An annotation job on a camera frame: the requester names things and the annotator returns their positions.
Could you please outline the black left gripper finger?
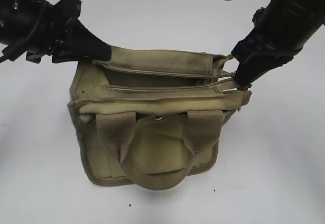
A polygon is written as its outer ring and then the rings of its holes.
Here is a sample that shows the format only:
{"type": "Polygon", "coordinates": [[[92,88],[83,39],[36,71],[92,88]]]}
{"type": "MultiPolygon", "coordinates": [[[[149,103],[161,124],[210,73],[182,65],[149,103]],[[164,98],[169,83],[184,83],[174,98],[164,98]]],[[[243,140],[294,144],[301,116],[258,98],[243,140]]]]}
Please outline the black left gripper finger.
{"type": "Polygon", "coordinates": [[[82,23],[74,23],[64,30],[63,37],[52,54],[53,63],[70,61],[109,61],[112,48],[92,34],[82,23]]]}

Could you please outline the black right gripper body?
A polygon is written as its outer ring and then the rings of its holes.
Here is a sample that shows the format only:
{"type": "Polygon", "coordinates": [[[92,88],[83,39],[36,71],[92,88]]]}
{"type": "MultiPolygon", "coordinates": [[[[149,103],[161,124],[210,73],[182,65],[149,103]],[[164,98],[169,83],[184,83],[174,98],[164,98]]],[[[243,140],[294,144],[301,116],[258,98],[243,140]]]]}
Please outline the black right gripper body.
{"type": "Polygon", "coordinates": [[[292,47],[286,41],[283,28],[268,34],[254,28],[235,45],[231,55],[239,62],[239,69],[274,69],[292,60],[292,47]]]}

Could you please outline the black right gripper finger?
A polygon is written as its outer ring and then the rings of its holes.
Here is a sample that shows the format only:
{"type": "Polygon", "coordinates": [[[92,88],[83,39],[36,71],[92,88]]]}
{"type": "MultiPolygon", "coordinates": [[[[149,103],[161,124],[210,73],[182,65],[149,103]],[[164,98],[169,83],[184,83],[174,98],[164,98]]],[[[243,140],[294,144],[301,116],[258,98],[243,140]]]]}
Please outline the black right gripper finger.
{"type": "Polygon", "coordinates": [[[267,72],[268,68],[269,61],[265,57],[254,56],[239,64],[234,79],[241,87],[245,87],[267,72]]]}

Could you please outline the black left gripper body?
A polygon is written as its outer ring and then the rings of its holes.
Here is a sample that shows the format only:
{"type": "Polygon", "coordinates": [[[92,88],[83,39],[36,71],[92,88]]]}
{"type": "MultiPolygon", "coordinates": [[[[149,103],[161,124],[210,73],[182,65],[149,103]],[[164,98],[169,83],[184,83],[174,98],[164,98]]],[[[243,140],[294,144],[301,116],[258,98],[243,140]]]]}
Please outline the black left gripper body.
{"type": "Polygon", "coordinates": [[[59,0],[54,5],[39,1],[41,17],[27,36],[26,60],[33,63],[40,63],[43,56],[58,55],[66,43],[70,26],[81,13],[80,0],[59,0]]]}

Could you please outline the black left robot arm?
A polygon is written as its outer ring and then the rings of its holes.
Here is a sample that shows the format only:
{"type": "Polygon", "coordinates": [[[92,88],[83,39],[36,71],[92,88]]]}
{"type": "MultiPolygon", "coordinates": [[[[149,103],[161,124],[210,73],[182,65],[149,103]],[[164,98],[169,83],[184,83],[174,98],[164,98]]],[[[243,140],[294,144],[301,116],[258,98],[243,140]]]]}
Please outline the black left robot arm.
{"type": "Polygon", "coordinates": [[[80,0],[1,0],[1,62],[25,59],[40,63],[103,60],[112,48],[91,33],[79,20],[80,0]]]}

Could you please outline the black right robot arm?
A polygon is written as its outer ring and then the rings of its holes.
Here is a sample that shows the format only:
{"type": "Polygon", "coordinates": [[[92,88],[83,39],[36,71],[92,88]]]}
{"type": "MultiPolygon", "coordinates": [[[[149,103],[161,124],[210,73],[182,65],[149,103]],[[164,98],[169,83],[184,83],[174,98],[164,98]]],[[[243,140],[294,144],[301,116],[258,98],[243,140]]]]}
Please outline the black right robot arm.
{"type": "Polygon", "coordinates": [[[252,31],[231,52],[239,62],[234,79],[241,87],[293,60],[324,25],[324,0],[271,0],[252,21],[252,31]]]}

